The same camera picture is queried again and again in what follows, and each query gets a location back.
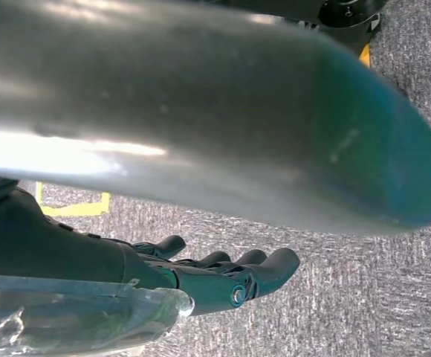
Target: transparent plastic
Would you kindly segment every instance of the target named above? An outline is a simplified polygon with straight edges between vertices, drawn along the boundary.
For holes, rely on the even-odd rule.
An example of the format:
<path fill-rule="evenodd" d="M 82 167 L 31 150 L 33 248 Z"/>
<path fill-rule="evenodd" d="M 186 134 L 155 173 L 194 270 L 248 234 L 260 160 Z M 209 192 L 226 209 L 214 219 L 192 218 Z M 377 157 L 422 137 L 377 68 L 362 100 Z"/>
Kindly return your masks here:
<path fill-rule="evenodd" d="M 155 341 L 194 305 L 177 289 L 0 276 L 0 356 L 102 356 Z"/>

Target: robotic hand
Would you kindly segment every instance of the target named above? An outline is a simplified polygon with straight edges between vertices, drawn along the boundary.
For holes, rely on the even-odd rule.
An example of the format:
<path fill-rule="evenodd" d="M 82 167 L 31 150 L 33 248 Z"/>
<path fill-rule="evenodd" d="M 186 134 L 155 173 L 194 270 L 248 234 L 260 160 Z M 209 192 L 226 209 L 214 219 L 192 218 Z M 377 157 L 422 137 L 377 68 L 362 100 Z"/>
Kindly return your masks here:
<path fill-rule="evenodd" d="M 192 315 L 234 309 L 275 292 L 300 265 L 297 254 L 288 248 L 278 249 L 269 257 L 254 249 L 235 262 L 223 251 L 214 251 L 202 260 L 168 260 L 185 246 L 179 236 L 168 237 L 156 245 L 132 245 L 145 263 L 192 298 L 196 303 Z"/>

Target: yellow floor marking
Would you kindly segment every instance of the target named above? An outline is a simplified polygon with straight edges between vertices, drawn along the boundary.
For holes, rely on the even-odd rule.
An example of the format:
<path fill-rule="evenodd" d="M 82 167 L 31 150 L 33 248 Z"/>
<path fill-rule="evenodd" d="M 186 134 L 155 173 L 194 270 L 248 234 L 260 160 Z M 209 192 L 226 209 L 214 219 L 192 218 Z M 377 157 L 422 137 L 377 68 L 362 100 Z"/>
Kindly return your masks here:
<path fill-rule="evenodd" d="M 361 62 L 364 63 L 367 67 L 371 67 L 371 52 L 369 50 L 369 45 L 366 45 L 364 50 L 361 53 L 361 57 L 359 57 Z"/>
<path fill-rule="evenodd" d="M 42 206 L 41 205 L 42 201 L 42 188 L 43 185 L 42 182 L 36 183 L 36 200 L 41 206 L 42 212 L 48 216 L 99 216 L 110 210 L 110 194 L 107 192 L 102 193 L 100 202 L 77 203 L 75 205 L 68 205 L 60 208 Z"/>

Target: screw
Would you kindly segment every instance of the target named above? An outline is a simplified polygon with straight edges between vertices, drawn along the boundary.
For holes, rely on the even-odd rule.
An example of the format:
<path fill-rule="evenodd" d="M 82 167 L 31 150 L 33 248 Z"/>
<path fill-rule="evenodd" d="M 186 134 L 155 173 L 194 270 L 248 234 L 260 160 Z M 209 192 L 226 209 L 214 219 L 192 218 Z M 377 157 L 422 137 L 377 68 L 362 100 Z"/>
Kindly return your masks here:
<path fill-rule="evenodd" d="M 232 304 L 235 307 L 242 305 L 245 301 L 245 289 L 242 285 L 234 286 L 231 299 Z"/>
<path fill-rule="evenodd" d="M 350 6 L 346 7 L 346 12 L 345 13 L 346 17 L 351 17 L 352 16 L 354 13 L 352 12 L 352 9 L 351 9 Z"/>

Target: curved metal tube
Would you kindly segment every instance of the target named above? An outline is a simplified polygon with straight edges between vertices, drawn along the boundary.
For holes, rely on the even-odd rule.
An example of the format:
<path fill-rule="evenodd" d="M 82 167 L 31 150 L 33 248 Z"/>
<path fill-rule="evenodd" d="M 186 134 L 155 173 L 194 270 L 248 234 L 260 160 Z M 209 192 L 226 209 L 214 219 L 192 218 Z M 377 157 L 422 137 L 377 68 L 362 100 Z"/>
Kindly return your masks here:
<path fill-rule="evenodd" d="M 248 13 L 0 0 L 0 176 L 276 225 L 431 223 L 431 129 L 333 42 Z"/>

